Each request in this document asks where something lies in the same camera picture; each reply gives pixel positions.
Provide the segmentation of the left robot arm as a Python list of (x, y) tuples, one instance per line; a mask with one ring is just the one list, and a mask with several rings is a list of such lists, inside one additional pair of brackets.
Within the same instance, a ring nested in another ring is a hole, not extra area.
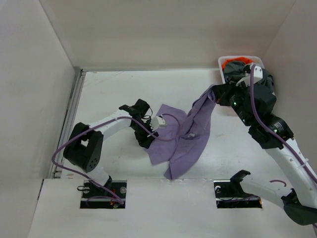
[(152, 119), (146, 119), (150, 105), (139, 99), (134, 105), (123, 105), (118, 110), (99, 122), (84, 124), (77, 123), (69, 139), (80, 133), (110, 121), (110, 123), (96, 128), (68, 144), (63, 152), (63, 157), (72, 165), (79, 168), (85, 175), (97, 182), (94, 192), (99, 197), (107, 197), (111, 192), (112, 178), (100, 165), (102, 145), (104, 140), (125, 128), (132, 128), (138, 144), (148, 149), (155, 137), (159, 134), (152, 127)]

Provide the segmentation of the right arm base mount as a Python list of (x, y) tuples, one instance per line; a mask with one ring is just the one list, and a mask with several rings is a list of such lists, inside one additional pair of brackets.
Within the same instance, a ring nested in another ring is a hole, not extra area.
[(218, 209), (262, 209), (260, 197), (235, 189), (230, 180), (214, 180), (213, 185)]

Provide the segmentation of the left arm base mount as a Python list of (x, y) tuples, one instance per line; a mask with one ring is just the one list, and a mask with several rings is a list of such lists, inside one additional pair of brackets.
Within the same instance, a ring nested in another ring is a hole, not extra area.
[(118, 199), (108, 191), (96, 187), (89, 181), (84, 181), (83, 185), (77, 187), (77, 191), (81, 192), (80, 208), (125, 209), (127, 181), (112, 181), (108, 188), (123, 201), (123, 204), (119, 203)]

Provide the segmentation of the purple t-shirt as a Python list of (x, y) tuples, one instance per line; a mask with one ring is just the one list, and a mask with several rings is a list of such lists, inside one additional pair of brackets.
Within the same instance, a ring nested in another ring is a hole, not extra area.
[(211, 132), (211, 114), (216, 98), (209, 87), (188, 113), (162, 104), (157, 112), (163, 115), (167, 127), (158, 129), (158, 134), (168, 141), (155, 139), (146, 149), (152, 165), (169, 162), (164, 177), (175, 180), (187, 173), (203, 153)]

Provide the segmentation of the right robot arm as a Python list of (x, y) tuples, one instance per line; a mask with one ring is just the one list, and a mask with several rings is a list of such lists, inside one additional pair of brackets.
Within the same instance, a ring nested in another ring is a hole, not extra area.
[(217, 104), (229, 106), (248, 133), (281, 168), (290, 186), (276, 181), (257, 179), (240, 170), (221, 188), (225, 196), (246, 198), (259, 196), (280, 207), (295, 223), (306, 226), (317, 223), (317, 175), (301, 154), (288, 124), (272, 113), (276, 96), (262, 84), (235, 86), (220, 84), (212, 88)]

